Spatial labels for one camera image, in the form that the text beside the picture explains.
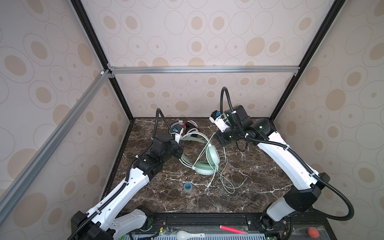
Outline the white black headphones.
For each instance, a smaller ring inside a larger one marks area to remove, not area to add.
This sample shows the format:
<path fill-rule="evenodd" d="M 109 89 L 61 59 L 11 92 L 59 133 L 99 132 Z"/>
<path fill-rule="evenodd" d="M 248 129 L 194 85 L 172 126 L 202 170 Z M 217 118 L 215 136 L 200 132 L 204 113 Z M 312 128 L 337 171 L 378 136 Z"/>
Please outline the white black headphones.
<path fill-rule="evenodd" d="M 172 132 L 172 127 L 175 125 L 182 125 L 183 126 L 184 131 L 183 131 L 182 136 L 189 134 L 189 133 L 199 132 L 199 127 L 198 127 L 197 123 L 195 121 L 192 121 L 192 120 L 188 120 L 188 121 L 179 120 L 179 121 L 172 123 L 171 124 L 171 132 Z"/>

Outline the mint green headphones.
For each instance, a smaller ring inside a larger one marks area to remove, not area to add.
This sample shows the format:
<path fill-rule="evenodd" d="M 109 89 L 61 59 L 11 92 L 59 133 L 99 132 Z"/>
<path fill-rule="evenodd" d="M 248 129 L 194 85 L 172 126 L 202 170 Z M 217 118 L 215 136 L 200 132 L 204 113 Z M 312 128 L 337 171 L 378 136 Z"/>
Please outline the mint green headphones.
<path fill-rule="evenodd" d="M 192 135 L 192 133 L 184 135 L 181 137 L 180 143 L 185 141 L 199 142 L 203 143 L 204 147 L 193 163 L 189 161 L 185 154 L 182 154 L 181 158 L 179 158 L 179 161 L 182 165 L 192 169 L 199 175 L 214 176 L 219 170 L 219 165 L 221 162 L 218 150 L 212 144 L 212 140 L 215 134 L 212 134 L 212 136 L 209 138 L 200 132 L 195 133 L 195 135 L 198 135 L 198 137 L 193 137 Z"/>

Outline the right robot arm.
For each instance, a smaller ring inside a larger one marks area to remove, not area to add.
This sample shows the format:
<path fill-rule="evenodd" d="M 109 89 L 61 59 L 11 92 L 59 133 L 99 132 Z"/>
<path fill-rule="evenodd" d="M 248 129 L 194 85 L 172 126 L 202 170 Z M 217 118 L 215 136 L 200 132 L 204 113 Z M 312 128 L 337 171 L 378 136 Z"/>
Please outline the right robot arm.
<path fill-rule="evenodd" d="M 353 218 L 355 210 L 352 203 L 329 183 L 330 177 L 310 167 L 284 141 L 270 120 L 261 118 L 253 121 L 243 106 L 233 106 L 226 87 L 221 90 L 220 109 L 212 112 L 210 120 L 219 129 L 216 138 L 221 147 L 226 147 L 230 142 L 252 143 L 269 155 L 292 181 L 291 189 L 262 213 L 260 222 L 265 230 L 273 230 L 276 223 L 285 217 L 307 210 L 336 221 L 349 221 Z M 348 208 L 346 215 L 334 216 L 313 207 L 324 188 L 344 201 Z"/>

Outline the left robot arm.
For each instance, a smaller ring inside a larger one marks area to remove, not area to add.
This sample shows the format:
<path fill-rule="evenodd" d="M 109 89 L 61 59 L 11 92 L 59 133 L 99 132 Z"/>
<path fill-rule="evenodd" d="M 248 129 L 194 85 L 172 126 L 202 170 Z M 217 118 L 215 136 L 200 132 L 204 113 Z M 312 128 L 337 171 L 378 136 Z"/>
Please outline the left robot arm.
<path fill-rule="evenodd" d="M 152 143 L 133 160 L 126 177 L 86 213 L 79 211 L 72 217 L 70 240 L 119 240 L 133 230 L 150 227 L 152 218 L 145 208 L 118 215 L 132 197 L 163 170 L 169 159 L 183 154 L 176 134 L 156 134 L 159 118 L 163 117 L 161 109 L 157 109 Z"/>

